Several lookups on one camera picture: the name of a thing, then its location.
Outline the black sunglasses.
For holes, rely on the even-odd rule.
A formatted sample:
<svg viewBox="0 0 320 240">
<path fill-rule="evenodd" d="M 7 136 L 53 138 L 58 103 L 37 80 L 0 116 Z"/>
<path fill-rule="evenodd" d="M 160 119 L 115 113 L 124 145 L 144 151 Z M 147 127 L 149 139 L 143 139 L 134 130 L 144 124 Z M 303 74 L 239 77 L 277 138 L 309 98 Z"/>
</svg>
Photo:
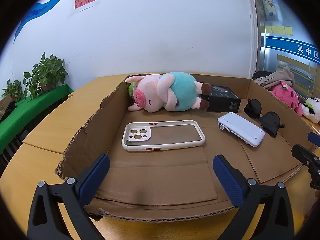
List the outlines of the black sunglasses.
<svg viewBox="0 0 320 240">
<path fill-rule="evenodd" d="M 263 130 L 275 138 L 277 136 L 278 130 L 284 128 L 285 124 L 282 124 L 280 117 L 276 112 L 269 111 L 265 114 L 261 113 L 262 106 L 257 99 L 247 99 L 247 105 L 244 108 L 244 112 L 252 119 L 258 120 L 260 122 Z"/>
</svg>

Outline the white power bank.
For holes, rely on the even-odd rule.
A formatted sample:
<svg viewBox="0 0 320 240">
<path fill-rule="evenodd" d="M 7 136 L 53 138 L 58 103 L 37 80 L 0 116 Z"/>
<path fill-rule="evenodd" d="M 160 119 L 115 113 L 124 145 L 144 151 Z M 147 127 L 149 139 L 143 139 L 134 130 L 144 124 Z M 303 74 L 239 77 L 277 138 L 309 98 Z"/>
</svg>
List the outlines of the white power bank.
<svg viewBox="0 0 320 240">
<path fill-rule="evenodd" d="M 258 147 L 265 136 L 263 129 L 233 112 L 219 117 L 217 123 L 221 130 L 233 133 L 252 147 Z"/>
</svg>

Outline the black charger box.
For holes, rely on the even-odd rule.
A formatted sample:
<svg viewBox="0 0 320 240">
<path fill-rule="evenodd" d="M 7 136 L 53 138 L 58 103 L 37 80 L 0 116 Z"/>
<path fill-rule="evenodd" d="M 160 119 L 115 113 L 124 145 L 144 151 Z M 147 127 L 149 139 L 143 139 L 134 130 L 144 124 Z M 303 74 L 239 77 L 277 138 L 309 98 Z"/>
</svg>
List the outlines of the black charger box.
<svg viewBox="0 0 320 240">
<path fill-rule="evenodd" d="M 209 102 L 208 112 L 233 112 L 238 113 L 241 99 L 228 87 L 211 86 L 209 95 L 201 98 Z"/>
</svg>

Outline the white clear phone case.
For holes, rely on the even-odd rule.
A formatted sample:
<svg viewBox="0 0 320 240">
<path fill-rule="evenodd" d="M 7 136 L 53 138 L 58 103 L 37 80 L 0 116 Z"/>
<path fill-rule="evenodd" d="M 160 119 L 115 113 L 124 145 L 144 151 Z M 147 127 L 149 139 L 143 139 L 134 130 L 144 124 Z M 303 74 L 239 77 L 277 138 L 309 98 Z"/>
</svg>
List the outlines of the white clear phone case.
<svg viewBox="0 0 320 240">
<path fill-rule="evenodd" d="M 194 120 L 131 122 L 122 147 L 129 152 L 165 151 L 202 146 L 206 137 Z"/>
</svg>

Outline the pink pig plush teal shirt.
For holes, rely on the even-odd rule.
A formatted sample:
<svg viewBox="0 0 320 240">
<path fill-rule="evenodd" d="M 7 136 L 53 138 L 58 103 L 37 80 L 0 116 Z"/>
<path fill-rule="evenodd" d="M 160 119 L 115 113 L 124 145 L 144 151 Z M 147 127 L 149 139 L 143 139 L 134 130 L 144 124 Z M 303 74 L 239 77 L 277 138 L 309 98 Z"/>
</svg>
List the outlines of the pink pig plush teal shirt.
<svg viewBox="0 0 320 240">
<path fill-rule="evenodd" d="M 129 84 L 129 95 L 134 100 L 134 104 L 128 107 L 131 112 L 144 109 L 155 113 L 162 108 L 169 112 L 183 112 L 209 107 L 209 102 L 200 96 L 210 95 L 211 85 L 196 81 L 188 73 L 135 75 L 125 82 Z"/>
</svg>

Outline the white panda plush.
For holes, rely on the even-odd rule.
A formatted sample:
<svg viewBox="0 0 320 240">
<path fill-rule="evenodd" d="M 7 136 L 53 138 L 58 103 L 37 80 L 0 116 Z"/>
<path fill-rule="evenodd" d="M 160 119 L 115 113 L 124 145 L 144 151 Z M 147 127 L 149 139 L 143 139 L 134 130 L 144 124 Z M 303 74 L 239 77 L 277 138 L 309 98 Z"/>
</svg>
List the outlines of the white panda plush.
<svg viewBox="0 0 320 240">
<path fill-rule="evenodd" d="M 308 98 L 302 104 L 303 115 L 313 123 L 320 122 L 320 98 Z"/>
</svg>

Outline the pink strawberry bear plush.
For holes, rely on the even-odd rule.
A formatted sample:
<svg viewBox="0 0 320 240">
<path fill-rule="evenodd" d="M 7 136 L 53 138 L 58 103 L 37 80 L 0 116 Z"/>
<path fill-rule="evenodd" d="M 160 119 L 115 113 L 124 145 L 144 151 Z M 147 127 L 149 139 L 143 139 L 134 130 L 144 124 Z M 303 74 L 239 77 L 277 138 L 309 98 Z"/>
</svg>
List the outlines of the pink strawberry bear plush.
<svg viewBox="0 0 320 240">
<path fill-rule="evenodd" d="M 303 115 L 303 109 L 296 91 L 286 82 L 281 82 L 271 88 L 270 93 L 277 99 L 287 104 L 299 116 Z"/>
</svg>

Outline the beige folded cloth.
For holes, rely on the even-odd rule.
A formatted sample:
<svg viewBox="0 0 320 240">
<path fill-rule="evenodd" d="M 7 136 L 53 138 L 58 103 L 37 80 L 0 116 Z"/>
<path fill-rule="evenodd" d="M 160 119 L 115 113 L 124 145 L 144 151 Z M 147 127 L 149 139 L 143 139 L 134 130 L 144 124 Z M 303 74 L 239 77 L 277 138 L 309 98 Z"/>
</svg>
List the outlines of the beige folded cloth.
<svg viewBox="0 0 320 240">
<path fill-rule="evenodd" d="M 295 85 L 295 78 L 293 72 L 291 72 L 288 66 L 285 66 L 276 72 L 258 71 L 253 74 L 252 80 L 266 90 L 270 90 L 272 87 L 285 82 L 292 88 Z"/>
</svg>

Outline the green covered bench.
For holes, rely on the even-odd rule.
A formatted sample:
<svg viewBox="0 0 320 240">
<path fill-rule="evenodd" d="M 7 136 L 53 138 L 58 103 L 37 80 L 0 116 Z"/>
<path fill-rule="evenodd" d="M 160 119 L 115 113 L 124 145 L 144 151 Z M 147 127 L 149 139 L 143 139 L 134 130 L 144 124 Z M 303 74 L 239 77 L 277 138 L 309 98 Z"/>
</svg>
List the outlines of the green covered bench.
<svg viewBox="0 0 320 240">
<path fill-rule="evenodd" d="M 69 85 L 63 85 L 35 99 L 28 96 L 16 103 L 16 108 L 12 113 L 4 121 L 1 121 L 1 152 L 35 117 L 72 92 Z"/>
</svg>

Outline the small cardboard box on bench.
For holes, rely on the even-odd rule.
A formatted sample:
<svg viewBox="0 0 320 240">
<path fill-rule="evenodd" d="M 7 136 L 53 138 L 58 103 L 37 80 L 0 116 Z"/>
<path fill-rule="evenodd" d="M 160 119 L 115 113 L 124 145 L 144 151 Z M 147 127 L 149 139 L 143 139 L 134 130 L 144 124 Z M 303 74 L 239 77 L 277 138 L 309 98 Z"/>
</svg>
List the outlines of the small cardboard box on bench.
<svg viewBox="0 0 320 240">
<path fill-rule="evenodd" d="M 0 101 L 0 120 L 3 118 L 3 115 L 7 111 L 10 103 L 12 102 L 11 96 L 7 95 Z"/>
</svg>

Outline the cardboard tray box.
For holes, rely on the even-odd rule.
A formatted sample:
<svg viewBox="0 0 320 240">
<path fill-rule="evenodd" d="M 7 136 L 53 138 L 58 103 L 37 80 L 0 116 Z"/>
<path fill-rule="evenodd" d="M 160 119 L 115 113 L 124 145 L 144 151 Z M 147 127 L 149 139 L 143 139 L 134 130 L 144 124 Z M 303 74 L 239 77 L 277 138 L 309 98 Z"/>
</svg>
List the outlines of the cardboard tray box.
<svg viewBox="0 0 320 240">
<path fill-rule="evenodd" d="M 212 216 L 232 207 L 213 171 L 213 158 L 221 154 L 247 178 L 264 185 L 285 182 L 301 163 L 291 154 L 301 144 L 310 151 L 311 128 L 292 109 L 252 80 L 240 77 L 197 74 L 196 80 L 229 87 L 245 107 L 257 99 L 263 113 L 273 111 L 285 125 L 275 138 L 266 135 L 258 147 L 246 145 L 235 135 L 218 128 L 218 114 L 189 110 L 182 113 L 161 110 L 129 112 L 131 103 L 125 77 L 103 77 L 104 98 L 97 111 L 75 133 L 55 170 L 62 179 L 76 177 L 97 156 L 106 153 L 110 170 L 86 206 L 89 213 L 123 220 L 163 222 Z M 131 122 L 194 120 L 206 142 L 199 147 L 168 151 L 130 153 L 121 138 Z"/>
</svg>

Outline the small potted plant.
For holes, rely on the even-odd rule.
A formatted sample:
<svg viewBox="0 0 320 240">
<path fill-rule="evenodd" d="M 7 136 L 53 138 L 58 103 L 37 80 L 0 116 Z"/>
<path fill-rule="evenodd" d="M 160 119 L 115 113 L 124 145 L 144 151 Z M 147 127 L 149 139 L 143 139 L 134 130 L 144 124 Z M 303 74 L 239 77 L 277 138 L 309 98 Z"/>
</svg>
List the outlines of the small potted plant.
<svg viewBox="0 0 320 240">
<path fill-rule="evenodd" d="M 22 91 L 21 82 L 18 80 L 15 80 L 13 82 L 10 81 L 10 79 L 7 80 L 7 86 L 2 89 L 3 94 L 1 97 L 10 96 L 12 100 L 19 102 L 22 99 L 24 99 L 24 93 Z"/>
</svg>

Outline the potted green plant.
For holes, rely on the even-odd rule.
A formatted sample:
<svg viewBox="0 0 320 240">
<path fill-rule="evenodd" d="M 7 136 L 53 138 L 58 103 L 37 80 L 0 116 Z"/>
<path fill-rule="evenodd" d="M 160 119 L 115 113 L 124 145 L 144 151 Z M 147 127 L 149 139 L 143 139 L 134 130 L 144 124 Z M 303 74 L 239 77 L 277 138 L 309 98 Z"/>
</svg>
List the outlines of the potted green plant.
<svg viewBox="0 0 320 240">
<path fill-rule="evenodd" d="M 44 52 L 32 71 L 23 73 L 24 97 L 30 95 L 31 99 L 35 99 L 59 84 L 64 85 L 67 76 L 64 60 L 53 54 L 47 57 Z"/>
</svg>

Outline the blue wave wall decal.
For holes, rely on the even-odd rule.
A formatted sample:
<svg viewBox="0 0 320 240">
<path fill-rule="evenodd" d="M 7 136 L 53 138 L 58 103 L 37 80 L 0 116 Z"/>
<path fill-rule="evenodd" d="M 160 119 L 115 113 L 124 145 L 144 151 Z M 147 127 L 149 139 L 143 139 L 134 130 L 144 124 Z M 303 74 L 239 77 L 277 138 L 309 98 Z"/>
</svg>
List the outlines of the blue wave wall decal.
<svg viewBox="0 0 320 240">
<path fill-rule="evenodd" d="M 57 5 L 57 3 L 61 0 L 49 0 L 46 3 L 35 3 L 23 16 L 23 18 L 20 21 L 20 24 L 18 25 L 16 31 L 15 31 L 15 37 L 14 41 L 20 34 L 22 28 L 31 20 L 38 18 L 44 14 L 46 14 L 48 11 L 50 11 L 54 6 Z"/>
</svg>

